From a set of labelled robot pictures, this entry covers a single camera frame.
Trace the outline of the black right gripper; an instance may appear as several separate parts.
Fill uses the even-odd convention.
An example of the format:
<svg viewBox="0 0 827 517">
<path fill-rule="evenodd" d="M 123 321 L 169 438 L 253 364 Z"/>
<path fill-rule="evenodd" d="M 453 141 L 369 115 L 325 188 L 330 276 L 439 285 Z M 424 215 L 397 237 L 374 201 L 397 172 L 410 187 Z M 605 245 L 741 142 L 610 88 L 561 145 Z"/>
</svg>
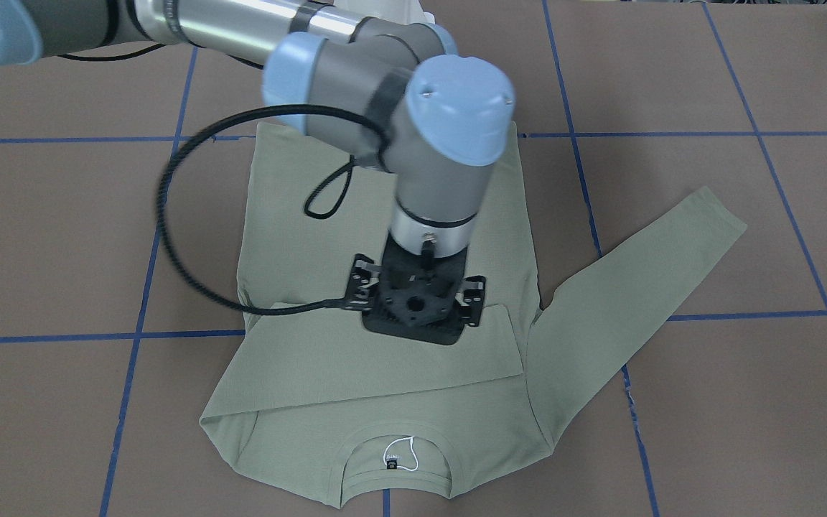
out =
<svg viewBox="0 0 827 517">
<path fill-rule="evenodd" d="M 371 332 L 453 345 L 465 327 L 480 326 L 485 310 L 487 279 L 466 277 L 467 262 L 468 248 L 439 258 L 431 243 L 414 254 L 388 240 L 380 265 L 354 255 L 342 309 L 365 312 L 363 326 Z"/>
</svg>

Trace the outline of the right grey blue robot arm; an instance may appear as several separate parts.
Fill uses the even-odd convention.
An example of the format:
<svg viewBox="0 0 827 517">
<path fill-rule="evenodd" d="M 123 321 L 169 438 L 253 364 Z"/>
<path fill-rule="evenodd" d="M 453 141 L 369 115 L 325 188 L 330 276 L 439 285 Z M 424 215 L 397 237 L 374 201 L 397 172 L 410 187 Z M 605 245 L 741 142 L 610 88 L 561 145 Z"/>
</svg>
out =
<svg viewBox="0 0 827 517">
<path fill-rule="evenodd" d="M 486 278 L 465 274 L 474 220 L 506 145 L 515 92 L 492 63 L 457 52 L 431 23 L 364 16 L 319 1 L 0 1 L 0 66 L 126 42 L 216 50 L 263 70 L 263 107 L 198 131 L 164 168 L 157 230 L 191 288 L 251 315 L 357 311 L 387 336 L 455 344 L 479 326 Z M 184 267 L 165 225 L 177 168 L 227 128 L 278 118 L 348 154 L 355 167 L 397 177 L 380 263 L 354 256 L 345 294 L 283 309 L 250 307 L 211 291 Z"/>
</svg>

